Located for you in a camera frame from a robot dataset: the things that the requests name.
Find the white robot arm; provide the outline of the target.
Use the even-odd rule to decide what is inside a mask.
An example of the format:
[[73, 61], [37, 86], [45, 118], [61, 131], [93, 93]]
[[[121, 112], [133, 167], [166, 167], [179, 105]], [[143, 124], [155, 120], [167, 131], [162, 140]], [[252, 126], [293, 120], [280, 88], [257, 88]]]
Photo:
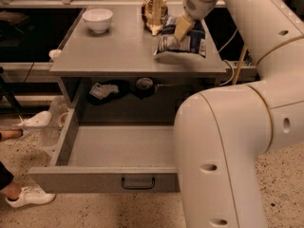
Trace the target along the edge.
[[[183, 0], [193, 18], [217, 0]], [[189, 97], [174, 123], [187, 228], [267, 228], [255, 161], [303, 140], [304, 23], [282, 0], [224, 0], [259, 79]]]

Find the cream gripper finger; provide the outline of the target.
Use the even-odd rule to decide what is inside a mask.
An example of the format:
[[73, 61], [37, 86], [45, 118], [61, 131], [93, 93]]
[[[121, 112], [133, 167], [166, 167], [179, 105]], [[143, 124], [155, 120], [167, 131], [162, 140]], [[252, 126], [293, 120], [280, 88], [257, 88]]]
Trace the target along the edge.
[[177, 18], [176, 28], [174, 32], [175, 38], [181, 42], [186, 34], [191, 30], [194, 26], [195, 21], [194, 19], [188, 14], [181, 14]]

